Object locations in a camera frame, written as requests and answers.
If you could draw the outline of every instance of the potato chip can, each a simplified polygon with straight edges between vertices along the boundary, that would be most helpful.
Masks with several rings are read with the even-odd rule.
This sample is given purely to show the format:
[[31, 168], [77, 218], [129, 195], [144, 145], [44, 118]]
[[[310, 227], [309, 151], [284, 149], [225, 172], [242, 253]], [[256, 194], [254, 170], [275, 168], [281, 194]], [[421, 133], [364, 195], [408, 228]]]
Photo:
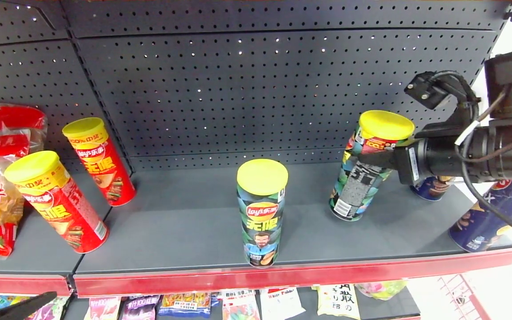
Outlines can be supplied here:
[[337, 217], [346, 221], [361, 219], [380, 184], [392, 172], [358, 161], [358, 154], [393, 150], [412, 135], [414, 127], [410, 119], [388, 111], [371, 110], [361, 115], [343, 152], [339, 177], [329, 199], [329, 207]]
[[110, 205], [124, 205], [136, 196], [130, 175], [101, 118], [71, 122], [63, 128], [63, 135]]
[[102, 245], [108, 228], [53, 151], [29, 154], [4, 172], [23, 197], [77, 253]]
[[[512, 180], [496, 182], [483, 197], [512, 220]], [[488, 249], [510, 229], [495, 213], [476, 202], [450, 227], [448, 233], [461, 249], [479, 252]]]
[[240, 166], [236, 181], [244, 256], [254, 267], [269, 267], [278, 256], [288, 171], [277, 161], [255, 159]]
[[453, 179], [453, 176], [429, 176], [410, 186], [410, 190], [424, 200], [439, 201], [451, 186]]

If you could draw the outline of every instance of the barcode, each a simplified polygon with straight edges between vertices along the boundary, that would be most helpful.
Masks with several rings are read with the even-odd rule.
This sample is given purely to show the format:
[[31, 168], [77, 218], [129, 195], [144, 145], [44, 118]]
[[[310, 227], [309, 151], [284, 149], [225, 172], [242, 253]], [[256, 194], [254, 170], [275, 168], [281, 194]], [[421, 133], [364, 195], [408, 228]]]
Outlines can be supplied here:
[[175, 301], [173, 302], [173, 308], [197, 310], [197, 302]]
[[339, 213], [343, 217], [349, 215], [349, 211], [351, 210], [351, 205], [345, 203], [343, 200], [339, 199], [335, 204], [335, 208], [333, 208], [335, 212]]
[[94, 233], [96, 233], [100, 240], [104, 239], [104, 237], [106, 236], [106, 226], [102, 221], [98, 223], [98, 225], [94, 229]]

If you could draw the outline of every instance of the lower shelf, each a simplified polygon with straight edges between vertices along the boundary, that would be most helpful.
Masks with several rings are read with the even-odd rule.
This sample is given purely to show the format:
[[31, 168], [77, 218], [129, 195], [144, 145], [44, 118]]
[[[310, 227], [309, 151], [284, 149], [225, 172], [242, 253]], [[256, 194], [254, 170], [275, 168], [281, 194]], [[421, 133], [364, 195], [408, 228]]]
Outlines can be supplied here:
[[[305, 312], [291, 318], [292, 320], [341, 320], [347, 318], [335, 316], [318, 316], [317, 315], [317, 292], [311, 288], [298, 288], [301, 306]], [[375, 300], [368, 298], [363, 294], [357, 292], [357, 300], [359, 305], [359, 312], [362, 320], [419, 320], [420, 310], [414, 302], [408, 288], [404, 288], [399, 294], [394, 296], [388, 301]], [[257, 298], [258, 306], [260, 307], [260, 300]], [[75, 299], [73, 300], [68, 309], [64, 320], [82, 320], [88, 309], [88, 300]], [[157, 320], [178, 320], [179, 318], [170, 316], [158, 316]], [[219, 304], [211, 310], [211, 320], [222, 319], [222, 304]]]
[[138, 194], [114, 207], [110, 237], [75, 273], [79, 296], [220, 291], [426, 277], [512, 263], [512, 242], [465, 253], [447, 229], [472, 203], [457, 188], [428, 202], [396, 174], [356, 222], [331, 213], [339, 163], [291, 164], [279, 255], [267, 269], [243, 257], [236, 168], [137, 172]]

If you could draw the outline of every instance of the perforated metal panel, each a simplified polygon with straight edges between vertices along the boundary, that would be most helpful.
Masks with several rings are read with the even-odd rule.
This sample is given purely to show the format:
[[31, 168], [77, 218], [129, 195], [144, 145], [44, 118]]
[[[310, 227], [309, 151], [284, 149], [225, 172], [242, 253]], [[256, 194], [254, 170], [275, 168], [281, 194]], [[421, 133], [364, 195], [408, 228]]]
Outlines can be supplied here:
[[36, 5], [40, 10], [0, 2], [0, 44], [67, 38], [59, 2], [37, 1]]
[[77, 37], [325, 28], [499, 30], [509, 2], [65, 1]]
[[104, 117], [67, 40], [0, 46], [0, 103], [39, 107], [48, 117], [46, 148], [64, 159], [77, 155], [61, 133], [67, 123]]
[[361, 112], [420, 128], [429, 111], [403, 93], [416, 73], [473, 79], [493, 31], [355, 30], [80, 40], [130, 156], [337, 148]]

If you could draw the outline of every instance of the plastic lid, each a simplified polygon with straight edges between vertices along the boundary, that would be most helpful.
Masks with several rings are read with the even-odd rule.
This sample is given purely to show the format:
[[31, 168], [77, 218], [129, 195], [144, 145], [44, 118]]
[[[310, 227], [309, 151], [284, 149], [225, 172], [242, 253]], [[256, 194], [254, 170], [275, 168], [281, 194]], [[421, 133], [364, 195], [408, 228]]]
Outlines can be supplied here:
[[90, 136], [102, 127], [104, 127], [104, 121], [101, 118], [84, 118], [65, 125], [63, 135], [67, 138]]
[[288, 170], [271, 159], [254, 159], [238, 168], [236, 180], [240, 188], [254, 195], [272, 195], [288, 183]]
[[53, 170], [58, 163], [59, 155], [54, 151], [35, 152], [10, 164], [4, 176], [13, 184], [20, 184]]
[[376, 136], [387, 140], [404, 140], [414, 133], [416, 126], [410, 119], [393, 112], [370, 110], [359, 118], [362, 136], [366, 139]]

